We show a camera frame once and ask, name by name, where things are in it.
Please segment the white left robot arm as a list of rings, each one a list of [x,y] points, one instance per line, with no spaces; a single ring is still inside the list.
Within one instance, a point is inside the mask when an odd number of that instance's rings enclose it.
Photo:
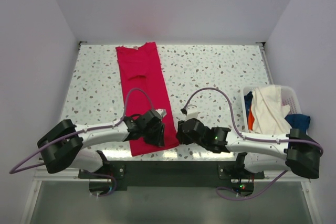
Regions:
[[[42,159],[48,173],[55,174],[67,168],[96,172],[107,159],[102,151],[91,146],[135,141],[140,138],[150,144],[164,144],[164,109],[149,110],[136,119],[126,116],[120,122],[75,125],[71,120],[62,120],[38,142]]]

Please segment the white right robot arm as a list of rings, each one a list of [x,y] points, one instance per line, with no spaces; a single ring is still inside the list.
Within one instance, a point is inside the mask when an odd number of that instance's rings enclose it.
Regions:
[[[194,143],[213,153],[246,153],[238,161],[238,170],[254,174],[290,170],[303,178],[319,178],[322,147],[299,129],[291,129],[288,134],[262,135],[227,127],[209,128],[198,119],[189,119],[178,122],[176,137],[182,145]]]

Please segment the red t shirt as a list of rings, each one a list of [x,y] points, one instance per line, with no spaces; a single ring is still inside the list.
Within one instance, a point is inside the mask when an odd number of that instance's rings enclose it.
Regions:
[[[130,142],[131,155],[138,156],[177,147],[179,142],[156,43],[147,42],[137,49],[119,46],[116,47],[116,52],[124,101],[131,89],[144,91],[132,92],[126,115],[144,114],[152,107],[166,109],[167,112],[163,118],[164,146],[156,147],[139,138]]]

